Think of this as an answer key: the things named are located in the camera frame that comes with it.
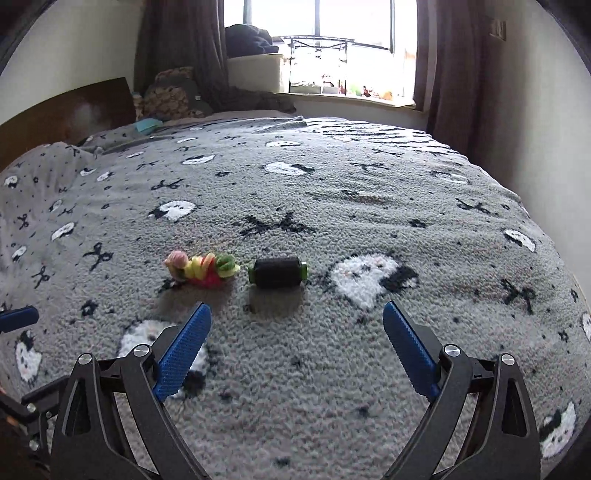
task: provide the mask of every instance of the metal screw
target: metal screw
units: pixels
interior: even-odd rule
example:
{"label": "metal screw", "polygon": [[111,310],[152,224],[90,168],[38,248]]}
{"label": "metal screw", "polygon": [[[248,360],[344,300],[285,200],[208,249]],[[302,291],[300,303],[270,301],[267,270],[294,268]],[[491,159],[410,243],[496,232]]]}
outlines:
{"label": "metal screw", "polygon": [[460,356],[460,353],[462,353],[462,351],[455,345],[446,345],[443,351],[448,356]]}
{"label": "metal screw", "polygon": [[86,365],[86,364],[90,363],[91,360],[92,360],[92,355],[89,353],[83,353],[82,355],[80,355],[78,357],[78,363],[80,365]]}
{"label": "metal screw", "polygon": [[505,365],[513,365],[515,363],[515,359],[508,353],[503,354],[503,356],[501,357],[501,361]]}
{"label": "metal screw", "polygon": [[134,348],[134,355],[135,356],[145,356],[148,355],[150,351],[150,347],[148,345],[138,345]]}

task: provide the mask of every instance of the figurine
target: figurine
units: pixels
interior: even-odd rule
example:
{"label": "figurine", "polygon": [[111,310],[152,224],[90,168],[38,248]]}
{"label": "figurine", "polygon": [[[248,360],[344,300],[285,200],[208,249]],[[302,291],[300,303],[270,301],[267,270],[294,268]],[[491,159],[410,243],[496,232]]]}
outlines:
{"label": "figurine", "polygon": [[180,250],[170,252],[164,265],[178,282],[188,282],[203,288],[221,287],[225,280],[233,277],[240,266],[231,255],[192,257]]}

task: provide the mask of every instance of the gray fluffy blanket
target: gray fluffy blanket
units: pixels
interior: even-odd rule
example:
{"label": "gray fluffy blanket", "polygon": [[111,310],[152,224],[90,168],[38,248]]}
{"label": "gray fluffy blanket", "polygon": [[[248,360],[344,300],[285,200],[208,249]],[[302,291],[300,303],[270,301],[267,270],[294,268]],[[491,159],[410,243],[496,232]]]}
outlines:
{"label": "gray fluffy blanket", "polygon": [[[511,352],[547,473],[591,408],[591,319],[519,197],[428,135],[339,119],[133,125],[41,146],[0,178],[0,304],[41,320],[2,335],[14,395],[83,352],[125,355],[208,303],[213,326],[167,408],[213,478],[377,479],[423,415],[386,337],[397,299],[469,355]],[[221,290],[176,285],[173,249],[233,254]],[[259,257],[309,263],[301,289],[262,293]],[[473,400],[446,452],[462,442]],[[132,447],[143,451],[122,404]]]}

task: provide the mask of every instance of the green ring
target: green ring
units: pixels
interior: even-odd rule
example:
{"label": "green ring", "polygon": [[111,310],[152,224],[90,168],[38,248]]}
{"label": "green ring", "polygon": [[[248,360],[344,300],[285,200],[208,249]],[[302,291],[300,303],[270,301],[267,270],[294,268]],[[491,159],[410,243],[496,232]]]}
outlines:
{"label": "green ring", "polygon": [[308,280],[308,263],[302,262],[300,265],[301,280],[303,282]]}

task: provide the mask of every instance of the thread spool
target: thread spool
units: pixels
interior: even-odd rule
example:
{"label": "thread spool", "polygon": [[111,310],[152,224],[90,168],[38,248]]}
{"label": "thread spool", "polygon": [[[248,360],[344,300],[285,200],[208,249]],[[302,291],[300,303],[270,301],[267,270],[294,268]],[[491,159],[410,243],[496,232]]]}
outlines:
{"label": "thread spool", "polygon": [[248,280],[259,288],[297,287],[308,280],[308,265],[297,257],[260,258],[248,268]]}

